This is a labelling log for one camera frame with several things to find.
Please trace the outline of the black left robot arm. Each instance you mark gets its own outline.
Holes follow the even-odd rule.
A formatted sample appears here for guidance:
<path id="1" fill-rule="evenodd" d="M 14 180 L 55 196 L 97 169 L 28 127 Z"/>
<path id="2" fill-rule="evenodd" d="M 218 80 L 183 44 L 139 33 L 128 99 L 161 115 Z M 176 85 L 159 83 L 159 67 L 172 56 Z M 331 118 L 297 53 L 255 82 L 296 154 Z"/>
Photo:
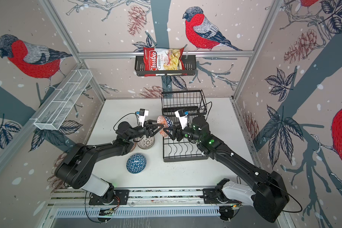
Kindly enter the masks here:
<path id="1" fill-rule="evenodd" d="M 134 146 L 133 139 L 155 136 L 164 126 L 154 120 L 132 127 L 128 122 L 121 122 L 116 130 L 117 138 L 111 143 L 84 145 L 77 143 L 55 170 L 55 176 L 64 184 L 83 189 L 99 196 L 106 204 L 114 198 L 114 186 L 92 174 L 95 164 L 111 157 L 128 154 Z"/>

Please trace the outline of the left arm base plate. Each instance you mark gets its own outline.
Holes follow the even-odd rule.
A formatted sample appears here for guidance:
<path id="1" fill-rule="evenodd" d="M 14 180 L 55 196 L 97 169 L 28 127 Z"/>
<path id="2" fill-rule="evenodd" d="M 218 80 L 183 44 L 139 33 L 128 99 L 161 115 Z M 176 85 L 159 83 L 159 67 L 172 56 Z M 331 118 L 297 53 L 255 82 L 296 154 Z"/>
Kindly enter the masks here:
<path id="1" fill-rule="evenodd" d="M 108 191 L 104 196 L 98 196 L 94 193 L 90 194 L 90 206 L 105 206 L 105 205 L 126 205 L 128 202 L 130 191 L 127 189 L 115 189 Z"/>

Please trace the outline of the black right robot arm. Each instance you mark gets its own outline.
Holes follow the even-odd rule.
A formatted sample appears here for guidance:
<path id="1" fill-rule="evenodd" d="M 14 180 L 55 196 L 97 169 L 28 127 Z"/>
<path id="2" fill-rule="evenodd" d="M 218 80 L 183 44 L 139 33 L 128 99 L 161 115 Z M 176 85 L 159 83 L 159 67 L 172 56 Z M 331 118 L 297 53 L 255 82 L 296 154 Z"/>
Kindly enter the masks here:
<path id="1" fill-rule="evenodd" d="M 186 138 L 197 143 L 197 147 L 206 156 L 225 165 L 239 176 L 252 190 L 249 197 L 256 212 L 266 221 L 274 223 L 285 206 L 289 195 L 280 174 L 251 164 L 230 149 L 221 139 L 211 134 L 209 124 L 203 116 L 192 120 L 191 126 L 164 127 L 166 134 L 180 141 Z"/>

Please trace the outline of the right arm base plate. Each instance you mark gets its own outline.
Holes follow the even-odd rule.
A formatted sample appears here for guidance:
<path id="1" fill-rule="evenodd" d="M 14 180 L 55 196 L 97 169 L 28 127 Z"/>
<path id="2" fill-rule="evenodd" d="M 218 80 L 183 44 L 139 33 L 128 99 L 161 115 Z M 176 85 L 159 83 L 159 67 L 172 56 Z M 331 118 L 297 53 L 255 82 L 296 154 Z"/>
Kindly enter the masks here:
<path id="1" fill-rule="evenodd" d="M 241 202 L 235 199 L 228 199 L 221 190 L 215 188 L 202 189 L 202 197 L 205 204 L 236 204 L 241 205 Z"/>

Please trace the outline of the blue geometric patterned bowl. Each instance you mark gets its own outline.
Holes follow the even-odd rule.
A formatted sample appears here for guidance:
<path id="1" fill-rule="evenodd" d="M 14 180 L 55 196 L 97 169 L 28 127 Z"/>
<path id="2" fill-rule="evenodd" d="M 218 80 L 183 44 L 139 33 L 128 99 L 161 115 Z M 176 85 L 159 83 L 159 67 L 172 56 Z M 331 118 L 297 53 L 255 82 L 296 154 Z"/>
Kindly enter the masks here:
<path id="1" fill-rule="evenodd" d="M 142 172 L 147 164 L 146 157 L 143 154 L 134 154 L 126 162 L 126 168 L 129 173 L 137 174 Z"/>

